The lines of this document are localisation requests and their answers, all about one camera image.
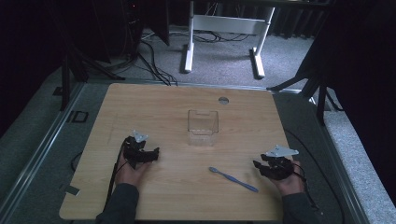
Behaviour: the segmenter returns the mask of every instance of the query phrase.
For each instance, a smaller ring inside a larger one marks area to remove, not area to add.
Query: sleeve
[[[282,197],[283,224],[319,224],[305,193]]]
[[[96,217],[97,224],[133,224],[139,191],[133,185],[118,184],[105,211]]]

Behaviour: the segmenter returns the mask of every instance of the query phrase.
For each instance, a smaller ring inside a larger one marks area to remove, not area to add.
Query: wooden table
[[[229,103],[219,103],[227,97]],[[190,109],[219,112],[213,147],[188,145]],[[95,219],[102,212],[120,145],[132,130],[148,134],[145,150],[160,158],[144,176],[137,207],[140,220],[277,220],[280,195],[252,161],[276,144],[288,147],[273,96],[268,91],[112,84],[106,94],[60,216]],[[208,170],[259,189],[253,192]]]

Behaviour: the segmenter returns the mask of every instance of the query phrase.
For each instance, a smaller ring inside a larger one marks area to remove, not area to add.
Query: stool leg
[[[265,41],[265,37],[267,37],[268,29],[271,24],[271,19],[274,15],[274,7],[270,7],[268,9],[268,12],[266,13],[266,18],[265,18],[265,25],[262,27],[262,34],[260,35],[259,39],[259,44],[257,45],[257,48],[253,48],[253,57],[254,57],[254,62],[256,64],[256,69],[257,69],[257,75],[259,77],[265,77],[264,74],[264,68],[262,66],[262,46]]]
[[[187,46],[187,54],[186,54],[186,64],[185,71],[187,73],[192,71],[192,55],[194,53],[194,43],[193,40],[194,33],[194,2],[190,2],[190,25],[189,25],[189,45]]]

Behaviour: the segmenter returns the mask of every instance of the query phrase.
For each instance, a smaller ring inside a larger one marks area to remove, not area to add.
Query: black cable
[[[79,153],[73,158],[73,160],[70,161],[70,167],[72,168],[73,172],[76,171],[76,167],[75,167],[74,163],[75,163],[76,159],[77,159],[79,156],[81,156],[81,154],[82,154],[82,151],[79,152]]]
[[[335,199],[335,200],[337,201],[337,203],[338,203],[338,206],[339,206],[339,208],[340,208],[342,223],[345,223],[345,213],[344,213],[343,207],[342,207],[342,205],[341,205],[341,202],[340,202],[339,198],[337,197],[337,194],[335,193],[335,190],[334,190],[334,188],[332,187],[332,185],[331,185],[329,179],[328,179],[327,176],[324,174],[323,170],[321,169],[320,165],[318,164],[318,161],[315,159],[315,157],[312,155],[311,151],[309,151],[308,147],[304,144],[304,142],[303,142],[297,135],[295,135],[294,133],[292,133],[292,132],[291,132],[290,130],[288,130],[288,129],[285,129],[285,128],[284,128],[284,130],[285,130],[286,133],[288,133],[288,134],[290,134],[291,136],[293,136],[293,137],[304,147],[305,151],[309,154],[309,156],[311,157],[311,159],[313,160],[313,162],[315,163],[315,165],[318,167],[318,169],[319,169],[320,173],[322,174],[324,180],[326,181],[327,185],[329,186],[329,188],[330,188],[330,190],[331,190],[331,192],[332,192],[332,195],[334,196],[334,199]]]
[[[169,83],[167,80],[164,80],[161,76],[155,73],[155,71],[152,69],[152,67],[149,65],[149,62],[141,55],[140,53],[137,53],[137,56],[143,61],[143,63],[146,65],[146,67],[150,70],[151,74],[153,74],[156,78],[158,78],[163,84],[166,86],[169,86]]]
[[[156,63],[155,63],[155,58],[154,58],[154,48],[147,42],[141,40],[141,43],[147,45],[150,49],[151,52],[151,63],[149,63],[140,53],[138,53],[138,57],[143,61],[143,63],[146,65],[148,70],[155,76],[157,77],[161,82],[163,82],[167,86],[171,86],[171,82],[174,82],[176,85],[177,80],[174,76],[170,75],[169,73],[164,72],[161,68],[158,68]]]

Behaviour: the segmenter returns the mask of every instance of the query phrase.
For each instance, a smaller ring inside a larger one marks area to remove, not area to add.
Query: gray carpet
[[[257,79],[253,75],[248,50],[256,45],[257,37],[250,36],[240,42],[199,43],[196,42],[192,72],[182,71],[187,37],[171,37],[171,46],[166,47],[157,37],[146,39],[155,49],[155,60],[158,67],[172,74],[180,84],[188,85],[220,85],[232,88],[259,89],[274,86],[295,75],[301,60],[312,44],[312,39],[269,36],[262,53],[266,78]],[[142,55],[149,60],[149,48],[140,46]],[[153,80],[153,75],[139,68],[143,67],[137,60],[130,67],[123,67],[115,72],[127,77],[124,82],[136,83],[142,80]],[[64,199],[60,190],[62,184],[68,184],[73,175],[70,161],[85,146],[100,104],[106,94],[106,88],[112,81],[99,74],[92,74],[88,84],[82,90],[75,111],[87,111],[89,117],[86,123],[66,122],[53,142],[46,159],[41,164],[30,188],[26,190],[20,205],[13,213],[10,223],[69,223],[61,220],[58,212]],[[56,86],[60,85],[60,70],[52,74],[34,99],[0,140],[0,160],[2,167],[1,201],[15,183],[26,162],[29,161],[35,148],[40,144],[51,122],[58,115],[61,99],[52,96]],[[292,86],[301,89],[304,82]],[[298,136],[315,160],[321,166],[324,174],[341,200],[346,222],[353,223],[348,208],[339,189],[339,183],[334,178],[328,161],[327,150],[334,145],[323,134],[326,129],[318,125],[315,119],[315,106],[299,94],[284,92],[275,95],[276,106],[284,127]],[[306,148],[290,133],[286,133],[290,147],[298,149],[301,154],[295,159],[303,163],[309,180],[311,194],[320,208],[317,212],[322,223],[341,223],[340,207],[338,206],[323,174],[308,155]],[[91,221],[76,221],[74,223],[92,223]]]

